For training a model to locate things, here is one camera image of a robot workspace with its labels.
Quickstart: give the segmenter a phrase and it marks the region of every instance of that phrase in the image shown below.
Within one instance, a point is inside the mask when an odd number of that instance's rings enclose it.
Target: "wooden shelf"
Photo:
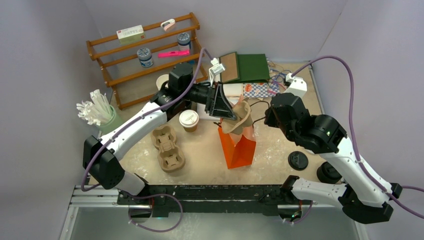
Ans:
[[[152,73],[164,70],[166,68],[172,67],[172,66],[179,64],[179,63],[197,60],[199,58],[200,54],[198,53],[198,51],[200,51],[200,49],[202,47],[199,44],[199,41],[196,37],[196,30],[200,29],[200,24],[199,24],[199,21],[197,20],[196,16],[194,15],[194,13],[190,12],[187,15],[179,16],[179,17],[176,17],[174,19],[175,19],[176,22],[181,22],[181,21],[184,21],[184,20],[191,20],[192,25],[189,26],[189,27],[185,27],[183,29],[179,29],[179,30],[167,32],[167,33],[164,33],[164,34],[161,34],[161,35],[158,35],[158,36],[146,38],[142,41],[138,41],[138,42],[130,43],[130,44],[127,44],[127,45],[119,46],[119,47],[109,49],[109,50],[106,50],[106,51],[103,51],[103,52],[96,52],[95,49],[94,49],[94,46],[104,44],[104,43],[107,43],[107,42],[110,42],[110,41],[117,41],[118,36],[116,34],[111,35],[111,36],[107,36],[107,37],[103,37],[103,38],[100,38],[100,39],[97,39],[97,40],[93,40],[93,41],[86,41],[88,55],[90,56],[91,60],[97,61],[98,65],[100,66],[100,70],[101,70],[101,73],[102,73],[103,78],[104,78],[104,83],[108,87],[112,88],[113,95],[116,98],[116,103],[117,103],[119,109],[122,110],[123,108],[127,108],[127,107],[130,107],[132,105],[145,102],[145,101],[149,100],[153,95],[151,94],[151,95],[144,96],[144,97],[141,97],[139,99],[127,102],[127,103],[121,103],[121,100],[120,100],[120,97],[119,97],[119,94],[118,94],[118,90],[116,88],[117,85],[128,82],[128,81],[135,80],[137,78],[146,76],[148,74],[152,74]],[[146,32],[146,31],[149,31],[149,30],[152,30],[152,29],[155,29],[155,28],[160,28],[161,23],[162,22],[157,22],[157,23],[154,23],[154,24],[151,24],[151,25],[143,26],[143,30]],[[161,64],[161,65],[158,65],[158,66],[154,66],[154,67],[149,67],[149,68],[144,69],[142,71],[139,71],[139,72],[127,75],[127,76],[123,76],[123,77],[120,77],[120,78],[117,78],[117,79],[113,79],[111,77],[107,68],[114,66],[114,65],[117,65],[117,64],[121,64],[121,63],[130,61],[130,60],[133,60],[133,59],[136,59],[136,58],[138,58],[137,54],[132,54],[132,55],[122,57],[122,58],[119,58],[119,59],[116,59],[116,60],[113,60],[113,61],[105,62],[105,63],[103,63],[103,61],[101,60],[101,57],[105,57],[105,56],[108,56],[108,55],[119,53],[119,52],[122,52],[122,51],[130,49],[130,48],[138,47],[138,46],[148,44],[148,43],[151,43],[151,42],[154,42],[154,41],[169,38],[169,37],[178,35],[180,33],[185,33],[185,32],[191,32],[191,42],[192,42],[193,52],[197,51],[197,53],[194,53],[194,54],[186,56],[186,57],[182,57],[178,60],[174,60],[174,61],[171,61],[171,62],[168,62],[168,63],[165,63],[165,64]],[[163,45],[163,46],[160,46],[160,47],[153,48],[150,51],[153,54],[153,53],[163,51],[163,50],[166,50],[166,49],[169,49],[169,48],[173,48],[173,47],[176,47],[176,46],[178,46],[178,43],[173,42],[173,43],[170,43],[170,44],[167,44],[167,45]],[[200,72],[202,73],[202,77],[198,78],[196,81],[200,82],[200,81],[203,81],[203,80],[207,80],[208,75],[207,75],[205,69],[203,68],[203,66],[200,66]]]

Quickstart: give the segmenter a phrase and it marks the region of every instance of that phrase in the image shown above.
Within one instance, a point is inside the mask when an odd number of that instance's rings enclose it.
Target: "green cup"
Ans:
[[[115,108],[113,106],[110,106],[110,109],[112,109],[113,112],[110,121],[105,124],[101,124],[100,126],[97,126],[98,129],[101,131],[102,135],[106,135],[112,132],[124,123],[122,118],[118,115],[117,111],[115,111]]]

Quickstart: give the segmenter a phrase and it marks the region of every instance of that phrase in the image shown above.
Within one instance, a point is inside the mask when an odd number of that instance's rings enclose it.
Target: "pink highlighter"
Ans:
[[[180,56],[188,56],[190,55],[190,50],[184,50],[184,51],[168,51],[168,52],[162,52],[158,53],[158,58],[169,58],[169,57],[180,57]]]

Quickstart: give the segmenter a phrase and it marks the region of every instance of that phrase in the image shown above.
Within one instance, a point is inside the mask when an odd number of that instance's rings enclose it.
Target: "checkered package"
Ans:
[[[270,82],[269,83],[269,97],[274,97],[276,94],[280,93],[280,87],[278,85],[278,83],[276,82]]]
[[[243,83],[243,96],[245,98],[267,98],[269,97],[268,84]]]

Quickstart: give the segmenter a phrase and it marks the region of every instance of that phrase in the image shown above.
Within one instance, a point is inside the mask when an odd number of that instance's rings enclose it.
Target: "white box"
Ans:
[[[143,26],[138,25],[116,31],[116,35],[118,36],[119,43],[121,45],[125,45],[132,44],[144,39],[145,31],[143,30]]]

